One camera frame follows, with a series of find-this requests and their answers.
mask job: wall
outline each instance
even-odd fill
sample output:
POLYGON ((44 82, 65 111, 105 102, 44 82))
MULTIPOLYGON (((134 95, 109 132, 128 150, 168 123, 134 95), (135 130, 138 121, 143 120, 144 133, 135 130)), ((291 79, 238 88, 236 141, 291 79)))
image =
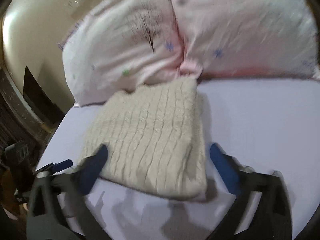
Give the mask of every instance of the wall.
POLYGON ((67 0, 13 0, 3 24, 6 67, 23 93, 27 65, 52 102, 67 112, 74 99, 67 86, 62 52, 57 47, 70 27, 102 0, 87 0, 70 16, 67 0))

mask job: mattress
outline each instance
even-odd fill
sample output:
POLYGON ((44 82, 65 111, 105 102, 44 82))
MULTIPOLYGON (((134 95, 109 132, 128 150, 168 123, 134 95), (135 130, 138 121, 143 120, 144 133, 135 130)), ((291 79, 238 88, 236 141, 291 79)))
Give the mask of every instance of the mattress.
MULTIPOLYGON (((292 237, 308 223, 320 202, 320 84, 302 80, 219 80, 198 86, 203 96, 206 145, 218 142, 228 155, 256 172, 283 174, 292 208, 292 237)), ((38 168, 70 158, 77 161, 86 129, 101 106, 71 108, 45 150, 38 168)), ((235 196, 229 194, 207 158, 206 198, 162 199, 98 179, 86 203, 114 240, 206 239, 235 196)), ((248 227, 259 196, 237 232, 248 227)), ((75 219, 60 204, 71 228, 75 219)))

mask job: pillow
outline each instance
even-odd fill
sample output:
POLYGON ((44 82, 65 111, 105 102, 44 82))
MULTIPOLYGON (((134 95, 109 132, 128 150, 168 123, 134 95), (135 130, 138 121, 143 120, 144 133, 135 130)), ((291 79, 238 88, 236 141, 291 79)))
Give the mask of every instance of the pillow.
POLYGON ((69 37, 62 60, 80 106, 178 78, 183 43, 170 0, 104 0, 69 37))
POLYGON ((186 59, 203 77, 312 77, 317 28, 305 0, 172 0, 186 59))

